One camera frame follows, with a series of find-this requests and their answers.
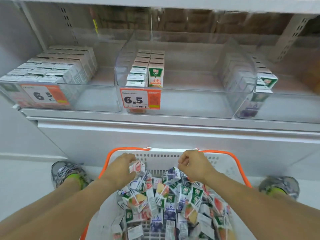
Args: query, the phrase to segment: white wall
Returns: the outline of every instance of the white wall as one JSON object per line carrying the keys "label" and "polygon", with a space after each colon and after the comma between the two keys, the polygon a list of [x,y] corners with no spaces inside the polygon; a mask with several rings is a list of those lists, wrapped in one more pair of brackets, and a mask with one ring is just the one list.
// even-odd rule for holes
{"label": "white wall", "polygon": [[[26,18],[11,1],[0,1],[0,76],[41,52]],[[32,122],[0,95],[0,156],[3,154],[65,157]]]}

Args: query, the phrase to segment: forearm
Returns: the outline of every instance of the forearm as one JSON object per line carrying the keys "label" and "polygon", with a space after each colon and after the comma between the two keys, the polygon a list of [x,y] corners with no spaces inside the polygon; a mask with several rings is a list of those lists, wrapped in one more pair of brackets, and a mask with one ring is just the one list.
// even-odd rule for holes
{"label": "forearm", "polygon": [[286,204],[244,186],[222,173],[212,171],[206,184],[238,214],[258,240],[313,239],[308,224]]}
{"label": "forearm", "polygon": [[4,240],[77,240],[102,203],[114,191],[114,186],[111,184],[96,180],[46,214],[8,235]]}

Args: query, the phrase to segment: shopping basket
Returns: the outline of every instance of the shopping basket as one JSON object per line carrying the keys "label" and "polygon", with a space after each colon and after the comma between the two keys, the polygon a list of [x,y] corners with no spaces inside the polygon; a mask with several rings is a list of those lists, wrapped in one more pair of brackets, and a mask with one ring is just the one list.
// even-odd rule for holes
{"label": "shopping basket", "polygon": [[[169,168],[178,165],[178,159],[184,152],[184,149],[160,149],[160,148],[139,148],[139,147],[119,147],[110,151],[106,157],[106,162],[102,168],[99,178],[102,176],[108,164],[114,161],[118,156],[123,153],[133,153],[137,160],[142,161],[146,169],[152,174],[153,177],[161,177]],[[203,152],[213,167],[220,173],[224,173],[229,178],[240,182],[248,187],[251,187],[250,182],[245,176],[240,162],[236,156],[230,152],[217,151],[217,150],[199,150]],[[117,193],[115,192],[100,207],[100,212],[107,214],[99,214],[99,222],[103,222],[103,225],[109,227],[112,225],[114,219],[120,214],[121,208],[117,204]],[[88,226],[84,230],[80,240],[86,239]],[[111,239],[111,231],[107,230],[105,239]],[[164,239],[159,233],[158,237],[152,237],[152,239]]]}

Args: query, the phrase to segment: sneaker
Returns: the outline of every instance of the sneaker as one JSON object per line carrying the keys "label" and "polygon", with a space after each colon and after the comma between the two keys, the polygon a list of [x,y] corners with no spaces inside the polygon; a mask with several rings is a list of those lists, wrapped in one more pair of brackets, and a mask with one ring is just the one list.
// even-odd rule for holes
{"label": "sneaker", "polygon": [[81,179],[81,189],[87,187],[91,180],[87,177],[87,173],[81,167],[83,163],[75,164],[70,161],[57,161],[51,166],[51,179],[52,183],[58,188],[65,179],[71,174],[78,174]]}
{"label": "sneaker", "polygon": [[261,182],[259,185],[259,191],[266,194],[274,188],[279,188],[283,190],[287,195],[291,196],[294,200],[297,200],[300,194],[299,183],[293,177],[279,176],[272,177],[269,176]]}

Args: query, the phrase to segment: white plastic basket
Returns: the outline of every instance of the white plastic basket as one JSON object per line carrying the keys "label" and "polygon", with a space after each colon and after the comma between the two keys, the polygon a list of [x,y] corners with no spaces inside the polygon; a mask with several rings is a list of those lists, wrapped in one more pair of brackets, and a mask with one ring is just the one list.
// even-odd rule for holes
{"label": "white plastic basket", "polygon": [[[150,147],[116,148],[108,154],[106,164],[104,165],[100,176],[103,174],[108,164],[113,162],[118,156],[122,155],[123,153],[133,153],[137,160],[142,161],[146,165],[146,169],[152,174],[153,177],[161,177],[161,175],[168,169],[178,165],[178,159],[184,151],[184,149],[160,149]],[[218,172],[224,173],[231,179],[251,187],[238,159],[232,153],[216,150],[204,150],[202,152]],[[101,237],[103,239],[112,239],[110,227],[114,219],[119,214],[122,214],[122,211],[123,210],[117,204],[117,193],[112,194],[102,204],[99,210],[98,218],[96,220],[96,222],[99,222],[101,226],[99,226],[98,228],[95,227],[95,229],[99,229],[98,231],[100,232],[100,235],[102,235]],[[144,231],[145,233],[149,233],[148,224],[144,224]],[[160,233],[152,234],[149,236],[149,238],[143,239],[164,239],[164,235]],[[81,240],[84,240],[85,238],[86,231],[83,233]]]}

